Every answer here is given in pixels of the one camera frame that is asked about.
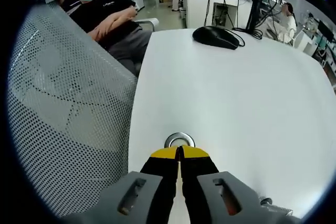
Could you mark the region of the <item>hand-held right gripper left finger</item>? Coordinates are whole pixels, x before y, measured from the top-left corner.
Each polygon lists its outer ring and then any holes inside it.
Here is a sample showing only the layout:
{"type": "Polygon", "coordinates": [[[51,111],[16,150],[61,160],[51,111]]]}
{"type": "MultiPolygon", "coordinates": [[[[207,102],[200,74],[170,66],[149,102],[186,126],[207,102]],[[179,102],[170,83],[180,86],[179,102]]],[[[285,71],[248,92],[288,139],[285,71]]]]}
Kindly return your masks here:
{"type": "Polygon", "coordinates": [[[139,172],[105,188],[88,210],[63,217],[63,223],[168,223],[176,195],[178,147],[155,151],[139,172]]]}

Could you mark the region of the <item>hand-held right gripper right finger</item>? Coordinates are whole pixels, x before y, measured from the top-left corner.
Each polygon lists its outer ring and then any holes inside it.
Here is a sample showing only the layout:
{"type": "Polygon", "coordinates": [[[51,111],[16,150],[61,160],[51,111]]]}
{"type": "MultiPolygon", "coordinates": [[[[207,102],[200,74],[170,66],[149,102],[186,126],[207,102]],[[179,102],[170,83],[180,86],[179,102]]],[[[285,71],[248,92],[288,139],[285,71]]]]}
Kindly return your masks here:
{"type": "Polygon", "coordinates": [[[191,223],[300,223],[285,209],[264,204],[258,194],[229,172],[220,172],[209,154],[180,147],[182,192],[191,223]]]}

